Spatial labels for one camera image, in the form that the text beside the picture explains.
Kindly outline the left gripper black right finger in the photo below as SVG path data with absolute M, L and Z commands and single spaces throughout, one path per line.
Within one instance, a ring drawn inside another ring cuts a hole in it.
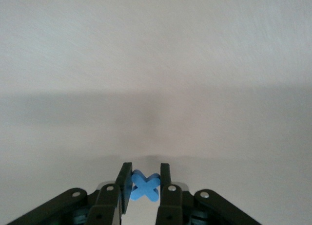
M 210 189 L 192 195 L 172 183 L 170 165 L 160 165 L 157 225 L 260 225 L 258 221 Z

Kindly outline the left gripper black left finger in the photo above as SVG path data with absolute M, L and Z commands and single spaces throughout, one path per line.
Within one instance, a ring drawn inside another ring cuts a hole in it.
M 131 194 L 132 163 L 123 163 L 113 183 L 88 194 L 71 188 L 10 222 L 11 225 L 119 225 Z

